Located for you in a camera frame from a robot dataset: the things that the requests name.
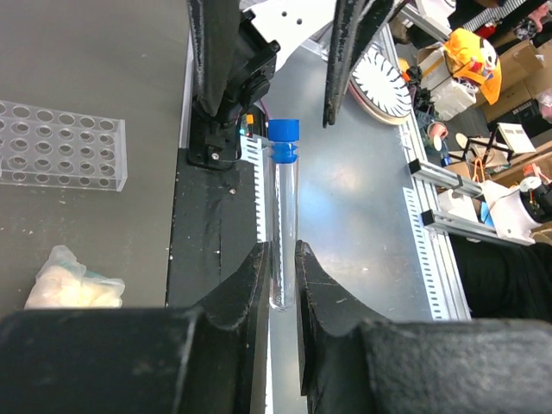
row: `white fan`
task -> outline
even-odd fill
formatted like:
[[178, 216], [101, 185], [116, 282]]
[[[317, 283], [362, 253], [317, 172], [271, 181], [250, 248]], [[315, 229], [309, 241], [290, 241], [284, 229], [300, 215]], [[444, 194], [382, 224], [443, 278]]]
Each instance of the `white fan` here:
[[411, 113], [405, 80], [375, 47], [370, 47], [354, 68], [349, 89], [365, 111], [381, 122], [399, 125]]

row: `black plastic mount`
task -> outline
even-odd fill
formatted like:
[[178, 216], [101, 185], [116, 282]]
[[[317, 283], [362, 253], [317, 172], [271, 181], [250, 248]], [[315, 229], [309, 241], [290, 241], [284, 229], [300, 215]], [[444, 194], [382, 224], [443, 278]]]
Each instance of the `black plastic mount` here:
[[433, 210], [424, 211], [421, 216], [424, 226], [430, 226], [431, 224], [435, 223], [435, 214], [433, 214]]
[[7, 317], [0, 324], [2, 413], [264, 413], [268, 253], [266, 244], [255, 245], [191, 308]]
[[211, 116], [198, 97], [193, 99], [187, 147], [188, 162], [194, 166], [213, 170], [231, 168], [242, 152], [238, 119], [268, 93], [279, 44], [267, 43], [251, 23], [253, 19], [251, 10], [241, 13], [233, 63], [216, 115]]
[[[191, 308], [29, 310], [0, 324], [3, 414], [262, 414], [269, 247]], [[310, 414], [544, 413], [547, 323], [392, 323], [296, 250]]]
[[549, 324], [392, 323], [332, 279], [301, 241], [296, 267], [301, 393], [310, 414], [549, 410]]
[[422, 171], [422, 164], [420, 163], [420, 159], [416, 158], [415, 160], [412, 160], [408, 163], [408, 168], [411, 172], [411, 175], [414, 175], [415, 173]]

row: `black cloth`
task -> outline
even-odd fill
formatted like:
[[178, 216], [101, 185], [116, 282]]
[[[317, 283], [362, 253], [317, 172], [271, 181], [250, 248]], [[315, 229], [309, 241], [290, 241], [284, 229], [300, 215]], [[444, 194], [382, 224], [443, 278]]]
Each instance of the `black cloth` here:
[[552, 246], [450, 240], [472, 317], [552, 323]]
[[525, 17], [541, 7], [547, 0], [525, 0], [517, 9], [504, 17], [496, 27], [494, 34], [489, 37], [491, 43], [513, 30]]
[[[540, 47], [547, 41], [552, 39], [552, 22], [546, 22], [543, 24], [543, 31], [540, 33], [535, 34], [533, 37], [533, 46], [534, 47]], [[521, 42], [519, 39], [516, 39], [514, 41], [509, 41], [508, 43], [505, 43], [502, 46], [495, 47], [495, 50], [499, 55], [506, 52], [510, 48], [516, 46], [519, 42]]]

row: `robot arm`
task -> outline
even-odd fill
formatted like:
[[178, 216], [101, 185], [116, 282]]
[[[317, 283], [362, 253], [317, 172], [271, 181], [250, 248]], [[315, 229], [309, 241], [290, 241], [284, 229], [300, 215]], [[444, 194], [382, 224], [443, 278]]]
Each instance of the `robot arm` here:
[[223, 170], [240, 159], [237, 120], [268, 93], [269, 81], [301, 43], [332, 21], [323, 124], [332, 125], [348, 76], [389, 19], [388, 0], [189, 0], [195, 65], [188, 161]]

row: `cardboard box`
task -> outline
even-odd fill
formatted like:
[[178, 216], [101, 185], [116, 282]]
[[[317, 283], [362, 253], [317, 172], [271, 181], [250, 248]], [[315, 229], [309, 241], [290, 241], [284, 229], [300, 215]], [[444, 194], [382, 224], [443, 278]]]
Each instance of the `cardboard box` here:
[[461, 175], [462, 177], [465, 177], [467, 179], [472, 178], [472, 175], [469, 171], [469, 166], [467, 165], [466, 161], [450, 164], [449, 166], [445, 166], [445, 169], [453, 172], [454, 174]]
[[524, 83], [531, 97], [536, 99], [539, 93], [552, 89], [552, 67], [533, 73]]
[[524, 167], [533, 163], [541, 167], [545, 176], [550, 177], [550, 174], [552, 174], [552, 143], [548, 142], [541, 145], [536, 149], [536, 153], [514, 158], [512, 167], [494, 174], [492, 181], [506, 187], [520, 183], [524, 179]]
[[499, 116], [517, 108], [519, 105], [524, 104], [532, 99], [531, 94], [527, 90], [524, 82], [512, 86], [507, 91], [503, 91], [500, 94], [499, 101], [493, 106], [488, 103], [481, 106], [485, 119], [487, 122], [494, 121]]
[[536, 53], [543, 56], [540, 69], [506, 91], [502, 91], [499, 101], [493, 106], [488, 103], [481, 106], [488, 122], [494, 121], [531, 99], [536, 99], [540, 93], [552, 89], [552, 41], [541, 45], [536, 49]]
[[417, 65], [422, 72], [422, 88], [434, 90], [450, 78], [442, 47], [426, 47], [417, 53]]
[[[528, 78], [530, 75], [532, 77], [532, 73], [543, 69], [543, 62], [537, 58], [537, 55], [541, 53], [543, 52], [537, 50], [529, 40], [522, 41], [502, 53], [500, 55], [500, 66], [502, 70], [502, 85], [500, 87], [501, 93], [518, 82]], [[481, 93], [476, 95], [476, 99], [475, 107], [486, 103], [486, 99], [483, 95], [481, 95]]]

